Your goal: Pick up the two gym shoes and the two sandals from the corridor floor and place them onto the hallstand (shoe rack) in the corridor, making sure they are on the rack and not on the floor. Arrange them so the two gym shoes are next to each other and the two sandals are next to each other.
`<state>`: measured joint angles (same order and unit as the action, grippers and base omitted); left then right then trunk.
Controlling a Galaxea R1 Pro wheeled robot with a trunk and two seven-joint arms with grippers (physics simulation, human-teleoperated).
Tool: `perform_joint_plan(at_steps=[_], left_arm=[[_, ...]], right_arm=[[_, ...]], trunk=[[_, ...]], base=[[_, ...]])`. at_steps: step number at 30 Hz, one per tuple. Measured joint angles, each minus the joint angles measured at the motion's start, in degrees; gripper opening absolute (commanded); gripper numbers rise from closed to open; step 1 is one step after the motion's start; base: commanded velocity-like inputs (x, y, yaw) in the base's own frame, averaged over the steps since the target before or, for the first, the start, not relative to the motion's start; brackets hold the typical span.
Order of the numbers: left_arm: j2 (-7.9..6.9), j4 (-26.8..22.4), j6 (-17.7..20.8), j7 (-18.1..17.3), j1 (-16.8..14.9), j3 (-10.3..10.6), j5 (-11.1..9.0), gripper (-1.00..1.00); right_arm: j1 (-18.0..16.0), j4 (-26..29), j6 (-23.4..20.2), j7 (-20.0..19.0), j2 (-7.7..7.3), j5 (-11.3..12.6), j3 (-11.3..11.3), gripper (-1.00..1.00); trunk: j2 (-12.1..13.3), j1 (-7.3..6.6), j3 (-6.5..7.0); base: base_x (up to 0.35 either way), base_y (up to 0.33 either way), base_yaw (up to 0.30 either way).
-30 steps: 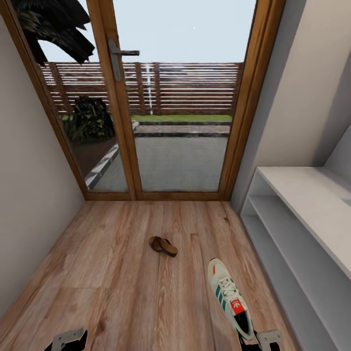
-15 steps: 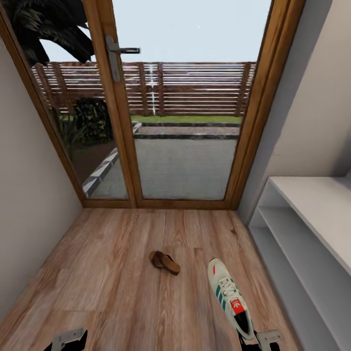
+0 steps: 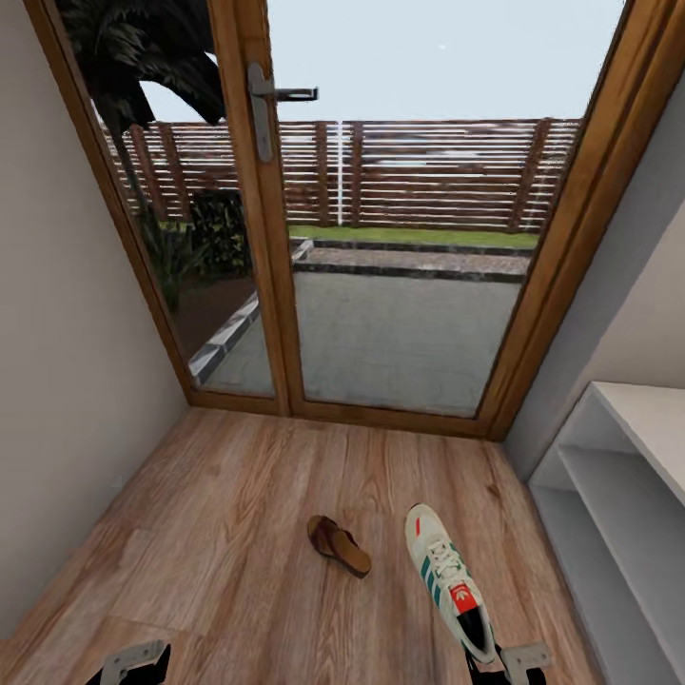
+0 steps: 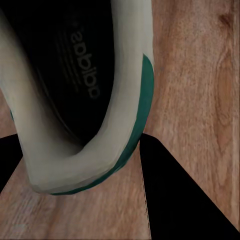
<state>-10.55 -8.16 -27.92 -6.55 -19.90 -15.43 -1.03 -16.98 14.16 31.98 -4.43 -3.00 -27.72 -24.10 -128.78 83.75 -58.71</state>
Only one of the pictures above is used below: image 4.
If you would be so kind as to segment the gym shoe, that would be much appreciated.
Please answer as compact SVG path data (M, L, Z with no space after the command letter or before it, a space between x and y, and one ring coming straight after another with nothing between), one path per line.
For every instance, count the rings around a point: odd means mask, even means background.
M130 161L153 43L152 0L0 0L0 89L35 193L88 191Z

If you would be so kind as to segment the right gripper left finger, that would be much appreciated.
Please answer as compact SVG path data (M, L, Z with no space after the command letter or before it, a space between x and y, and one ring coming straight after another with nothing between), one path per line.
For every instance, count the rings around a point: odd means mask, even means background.
M0 138L0 193L23 158L18 134Z

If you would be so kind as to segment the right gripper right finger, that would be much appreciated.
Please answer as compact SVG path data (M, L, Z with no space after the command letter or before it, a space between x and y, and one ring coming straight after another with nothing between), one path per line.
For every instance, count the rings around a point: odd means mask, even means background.
M240 233L161 142L140 137L151 240L240 240Z

